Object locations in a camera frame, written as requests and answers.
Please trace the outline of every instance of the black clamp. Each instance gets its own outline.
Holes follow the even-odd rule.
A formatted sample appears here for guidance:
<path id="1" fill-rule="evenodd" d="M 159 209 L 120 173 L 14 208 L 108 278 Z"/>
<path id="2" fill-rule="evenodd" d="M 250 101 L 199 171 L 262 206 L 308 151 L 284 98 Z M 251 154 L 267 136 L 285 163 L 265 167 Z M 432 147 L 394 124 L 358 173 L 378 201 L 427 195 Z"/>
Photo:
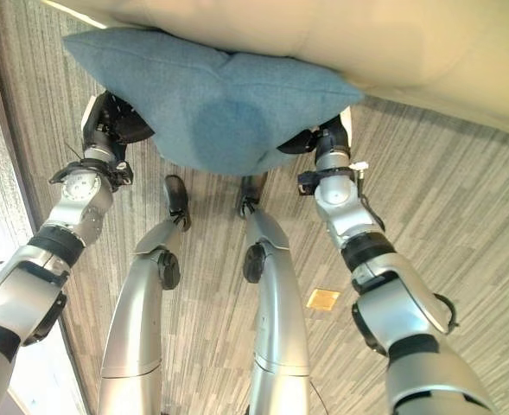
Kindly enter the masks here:
<path id="1" fill-rule="evenodd" d="M 349 167 L 339 167 L 338 169 L 329 169 L 321 171 L 304 171 L 296 178 L 298 184 L 298 194 L 300 196 L 311 196 L 320 184 L 321 179 L 331 176 L 348 176 L 354 180 L 354 171 Z"/>
<path id="2" fill-rule="evenodd" d="M 133 183 L 133 171 L 126 161 L 106 163 L 96 158 L 84 158 L 78 162 L 71 162 L 64 169 L 57 171 L 48 182 L 62 183 L 75 170 L 100 173 L 111 184 L 112 192 L 116 192 L 120 186 Z"/>
<path id="3" fill-rule="evenodd" d="M 350 144 L 348 143 L 348 132 L 340 121 L 340 115 L 331 118 L 317 129 L 302 130 L 286 143 L 281 144 L 277 149 L 285 154 L 305 154 L 317 148 L 315 160 L 320 154 L 330 150 L 341 150 L 350 157 Z"/>
<path id="4" fill-rule="evenodd" d="M 146 140 L 153 134 L 131 104 L 105 91 L 95 99 L 83 126 L 83 150 L 106 143 L 117 160 L 124 160 L 127 144 Z"/>

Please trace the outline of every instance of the black bracket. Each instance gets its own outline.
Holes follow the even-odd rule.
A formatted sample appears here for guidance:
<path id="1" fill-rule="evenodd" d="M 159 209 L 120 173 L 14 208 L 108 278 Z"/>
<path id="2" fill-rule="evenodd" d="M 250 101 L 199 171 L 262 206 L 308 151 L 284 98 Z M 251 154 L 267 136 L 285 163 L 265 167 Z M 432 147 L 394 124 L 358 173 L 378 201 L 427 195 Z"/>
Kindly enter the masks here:
<path id="1" fill-rule="evenodd" d="M 320 184 L 321 179 L 331 176 L 348 176 L 350 180 L 354 179 L 354 171 L 348 167 L 338 169 L 329 169 L 322 171 L 304 171 L 296 178 L 298 184 L 298 194 L 300 196 L 311 196 Z"/>
<path id="2" fill-rule="evenodd" d="M 348 133 L 340 121 L 340 115 L 331 118 L 314 131 L 300 131 L 289 141 L 277 147 L 279 151 L 285 154 L 310 153 L 315 148 L 318 149 L 315 160 L 317 160 L 320 153 L 330 151 L 331 149 L 342 150 L 350 157 Z"/>
<path id="3" fill-rule="evenodd" d="M 133 183 L 133 171 L 126 161 L 106 163 L 96 158 L 84 158 L 78 162 L 71 162 L 64 169 L 57 171 L 48 182 L 62 183 L 75 170 L 100 173 L 110 182 L 112 192 L 116 192 L 120 186 Z"/>

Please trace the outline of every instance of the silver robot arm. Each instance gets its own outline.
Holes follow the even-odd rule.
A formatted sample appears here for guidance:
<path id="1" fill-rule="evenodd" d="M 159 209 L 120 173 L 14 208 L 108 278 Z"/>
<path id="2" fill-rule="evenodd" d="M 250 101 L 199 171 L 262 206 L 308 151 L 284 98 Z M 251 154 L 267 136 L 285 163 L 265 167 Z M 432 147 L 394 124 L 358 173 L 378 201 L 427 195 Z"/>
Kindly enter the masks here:
<path id="1" fill-rule="evenodd" d="M 0 402 L 19 347 L 38 342 L 53 327 L 66 304 L 62 286 L 71 267 L 99 237 L 112 192 L 132 182 L 125 146 L 114 140 L 129 126 L 118 124 L 124 104 L 109 93 L 92 99 L 82 125 L 85 158 L 53 177 L 51 182 L 63 184 L 60 201 L 0 271 Z"/>
<path id="2" fill-rule="evenodd" d="M 300 193 L 314 195 L 318 214 L 352 272 L 359 293 L 352 312 L 360 333 L 369 347 L 389 359 L 390 413 L 496 413 L 476 374 L 446 342 L 453 322 L 441 300 L 386 239 L 380 218 L 362 193 L 367 166 L 350 164 L 339 118 L 317 134 L 317 171 L 299 176 Z"/>

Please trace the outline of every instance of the beige sofa cushion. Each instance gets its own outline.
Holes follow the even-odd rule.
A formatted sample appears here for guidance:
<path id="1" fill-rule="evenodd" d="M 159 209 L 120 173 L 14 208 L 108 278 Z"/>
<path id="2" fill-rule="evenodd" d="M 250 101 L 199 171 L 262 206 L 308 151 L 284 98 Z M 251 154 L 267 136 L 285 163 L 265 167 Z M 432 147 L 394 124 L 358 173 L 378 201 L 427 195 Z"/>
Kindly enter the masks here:
<path id="1" fill-rule="evenodd" d="M 366 93 L 509 132 L 509 0 L 59 0 L 105 26 L 331 67 Z"/>

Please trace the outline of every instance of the blue pillow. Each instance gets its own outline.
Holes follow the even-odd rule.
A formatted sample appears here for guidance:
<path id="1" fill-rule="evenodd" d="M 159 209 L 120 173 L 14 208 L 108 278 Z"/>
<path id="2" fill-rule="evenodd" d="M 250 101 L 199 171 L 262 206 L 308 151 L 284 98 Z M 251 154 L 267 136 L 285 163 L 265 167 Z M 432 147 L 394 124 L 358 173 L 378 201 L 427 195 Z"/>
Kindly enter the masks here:
<path id="1" fill-rule="evenodd" d="M 64 39 L 99 83 L 132 104 L 181 166 L 248 176 L 287 163 L 277 146 L 362 98 L 324 67 L 228 54 L 160 31 L 94 30 Z"/>

